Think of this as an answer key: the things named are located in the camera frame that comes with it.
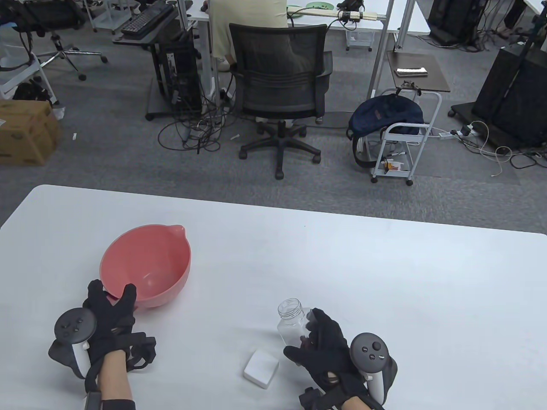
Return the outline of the person's left hand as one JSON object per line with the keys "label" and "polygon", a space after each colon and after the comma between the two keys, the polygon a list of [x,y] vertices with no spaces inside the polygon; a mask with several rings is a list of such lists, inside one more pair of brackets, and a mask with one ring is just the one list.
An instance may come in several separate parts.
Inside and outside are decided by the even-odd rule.
{"label": "person's left hand", "polygon": [[112,304],[102,281],[96,279],[88,284],[88,297],[82,306],[90,310],[97,321],[96,329],[88,340],[88,356],[92,365],[117,350],[117,336],[131,334],[135,323],[133,309],[136,297],[135,285],[127,284],[121,298]]}

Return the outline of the person's right hand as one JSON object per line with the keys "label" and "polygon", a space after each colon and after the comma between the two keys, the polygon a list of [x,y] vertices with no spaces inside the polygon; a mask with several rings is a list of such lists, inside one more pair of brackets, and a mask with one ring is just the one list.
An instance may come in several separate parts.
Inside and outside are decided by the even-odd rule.
{"label": "person's right hand", "polygon": [[340,387],[338,405],[359,398],[372,406],[363,377],[350,358],[350,348],[340,325],[322,309],[312,309],[313,320],[307,324],[309,337],[301,347],[287,346],[287,359],[304,367],[317,386],[328,394]]}

